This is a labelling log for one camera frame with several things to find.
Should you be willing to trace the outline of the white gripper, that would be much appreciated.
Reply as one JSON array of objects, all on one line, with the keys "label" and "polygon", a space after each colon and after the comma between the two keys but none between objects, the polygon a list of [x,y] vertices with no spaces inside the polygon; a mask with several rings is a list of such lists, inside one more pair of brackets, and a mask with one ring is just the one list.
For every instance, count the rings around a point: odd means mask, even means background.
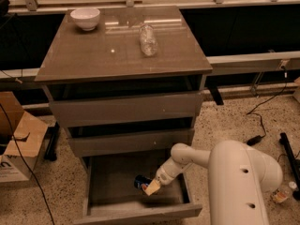
[{"label": "white gripper", "polygon": [[163,166],[160,166],[157,169],[155,179],[151,181],[148,187],[144,190],[145,194],[151,196],[160,190],[161,186],[167,186],[174,180],[169,174],[167,174],[166,170]]}]

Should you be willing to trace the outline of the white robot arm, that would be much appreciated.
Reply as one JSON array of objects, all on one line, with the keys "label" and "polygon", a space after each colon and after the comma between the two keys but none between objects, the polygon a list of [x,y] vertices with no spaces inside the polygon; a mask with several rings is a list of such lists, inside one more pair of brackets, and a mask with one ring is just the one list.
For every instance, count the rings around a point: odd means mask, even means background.
[{"label": "white robot arm", "polygon": [[152,195],[192,164],[207,170],[211,225],[269,225],[263,194],[280,187],[283,171],[274,158],[242,142],[219,142],[210,151],[177,143],[142,190]]}]

